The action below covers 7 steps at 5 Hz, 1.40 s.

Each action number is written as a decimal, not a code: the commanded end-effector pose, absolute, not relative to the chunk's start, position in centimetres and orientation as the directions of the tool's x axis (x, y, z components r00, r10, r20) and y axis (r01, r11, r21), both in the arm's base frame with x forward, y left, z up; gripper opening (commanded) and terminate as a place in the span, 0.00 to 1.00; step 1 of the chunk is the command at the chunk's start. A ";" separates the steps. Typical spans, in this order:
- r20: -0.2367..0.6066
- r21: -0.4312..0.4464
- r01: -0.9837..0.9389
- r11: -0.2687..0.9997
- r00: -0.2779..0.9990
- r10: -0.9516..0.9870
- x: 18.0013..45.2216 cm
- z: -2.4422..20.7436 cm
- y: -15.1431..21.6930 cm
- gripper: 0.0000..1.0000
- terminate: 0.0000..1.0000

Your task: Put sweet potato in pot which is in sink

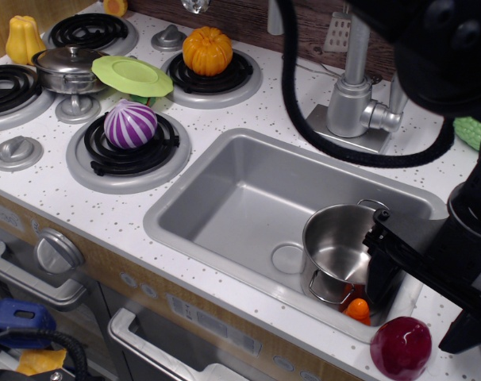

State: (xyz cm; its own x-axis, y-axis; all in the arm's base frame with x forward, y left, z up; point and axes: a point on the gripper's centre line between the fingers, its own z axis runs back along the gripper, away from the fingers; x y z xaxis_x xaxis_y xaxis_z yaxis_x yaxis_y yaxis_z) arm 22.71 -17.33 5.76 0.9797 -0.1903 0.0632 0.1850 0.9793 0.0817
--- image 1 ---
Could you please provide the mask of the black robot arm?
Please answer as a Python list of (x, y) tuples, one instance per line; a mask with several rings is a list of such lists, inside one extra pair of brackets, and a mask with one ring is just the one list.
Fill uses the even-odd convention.
[[(399, 81), (414, 103), (481, 122), (481, 1), (357, 1), (354, 10), (393, 44)], [(405, 271), (445, 296), (461, 311), (440, 348), (457, 354), (481, 344), (481, 145), (447, 207), (448, 216), (435, 221), (375, 212), (365, 237), (366, 291), (381, 299)]]

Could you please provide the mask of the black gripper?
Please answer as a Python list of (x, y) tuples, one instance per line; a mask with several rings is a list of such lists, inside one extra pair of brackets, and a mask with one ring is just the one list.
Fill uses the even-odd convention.
[(378, 209), (364, 238), (371, 259), (365, 292), (376, 311), (394, 299), (404, 272), (461, 308), (439, 347), (462, 353), (481, 345), (481, 231), (453, 210), (440, 220)]

